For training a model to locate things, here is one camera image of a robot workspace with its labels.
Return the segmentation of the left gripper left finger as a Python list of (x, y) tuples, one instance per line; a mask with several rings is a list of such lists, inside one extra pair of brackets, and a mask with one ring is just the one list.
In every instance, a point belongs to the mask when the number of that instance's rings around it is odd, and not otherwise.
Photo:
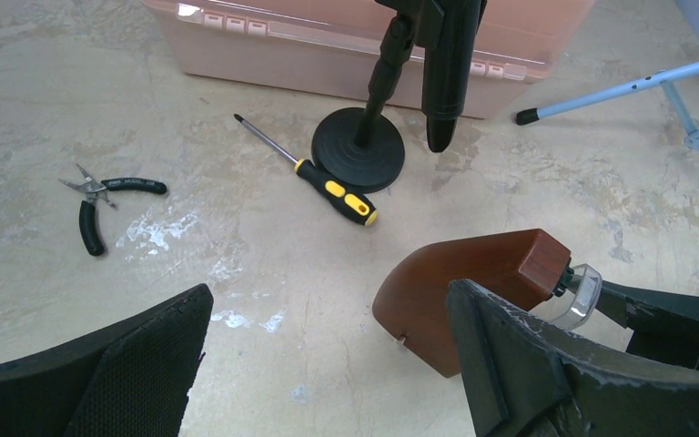
[(0, 364), (0, 436), (177, 436), (203, 358), (206, 284)]

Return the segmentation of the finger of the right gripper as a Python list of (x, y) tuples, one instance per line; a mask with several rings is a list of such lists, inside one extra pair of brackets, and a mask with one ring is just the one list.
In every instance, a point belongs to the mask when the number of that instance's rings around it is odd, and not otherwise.
[(573, 337), (572, 356), (616, 374), (699, 371), (699, 296), (628, 287), (604, 281), (596, 311), (633, 331), (624, 351)]

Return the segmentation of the clear plastic metronome cover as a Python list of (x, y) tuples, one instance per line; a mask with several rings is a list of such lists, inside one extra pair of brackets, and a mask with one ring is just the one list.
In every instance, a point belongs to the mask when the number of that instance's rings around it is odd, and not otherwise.
[(553, 295), (532, 314), (562, 330), (574, 330), (592, 315), (603, 287), (601, 273), (587, 263), (567, 267)]

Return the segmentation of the brown wooden metronome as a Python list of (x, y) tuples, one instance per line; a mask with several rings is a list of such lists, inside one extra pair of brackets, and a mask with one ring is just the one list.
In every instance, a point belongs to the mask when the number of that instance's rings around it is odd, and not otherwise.
[(412, 251), (380, 284), (374, 319), (444, 378), (461, 374), (452, 310), (475, 290), (522, 310), (550, 300), (572, 252), (543, 229), (433, 242)]

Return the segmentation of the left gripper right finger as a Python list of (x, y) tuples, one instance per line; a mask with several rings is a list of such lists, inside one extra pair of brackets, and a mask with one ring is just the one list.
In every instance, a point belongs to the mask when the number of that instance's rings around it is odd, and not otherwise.
[(487, 291), (451, 316), (479, 436), (699, 436), (699, 371), (610, 373), (572, 356), (582, 336)]

